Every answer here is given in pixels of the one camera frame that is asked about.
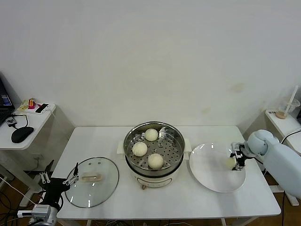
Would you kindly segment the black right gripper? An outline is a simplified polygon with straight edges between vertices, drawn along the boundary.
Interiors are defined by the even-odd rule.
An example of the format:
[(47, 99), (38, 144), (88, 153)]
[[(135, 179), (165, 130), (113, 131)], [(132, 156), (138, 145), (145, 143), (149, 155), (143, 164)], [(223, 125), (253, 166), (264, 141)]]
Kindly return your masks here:
[[(236, 153), (231, 153), (230, 157), (235, 157)], [(244, 155), (243, 151), (241, 150), (241, 147), (239, 148), (239, 150), (237, 151), (237, 163), (238, 165), (235, 165), (232, 168), (232, 171), (242, 171), (245, 168), (245, 160), (246, 160), (246, 156)]]

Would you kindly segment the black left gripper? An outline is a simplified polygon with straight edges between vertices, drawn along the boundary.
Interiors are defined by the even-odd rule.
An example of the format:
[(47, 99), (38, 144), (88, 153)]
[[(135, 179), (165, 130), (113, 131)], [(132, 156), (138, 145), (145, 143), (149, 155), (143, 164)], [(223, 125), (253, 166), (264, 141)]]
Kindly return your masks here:
[(46, 205), (55, 205), (59, 203), (61, 193), (64, 191), (64, 185), (73, 185), (79, 180), (78, 176), (78, 163), (76, 163), (73, 171), (70, 173), (70, 177), (66, 180), (64, 178), (49, 178), (48, 173), (50, 172), (54, 160), (52, 160), (44, 169), (40, 172), (40, 178), (45, 186), (44, 203)]

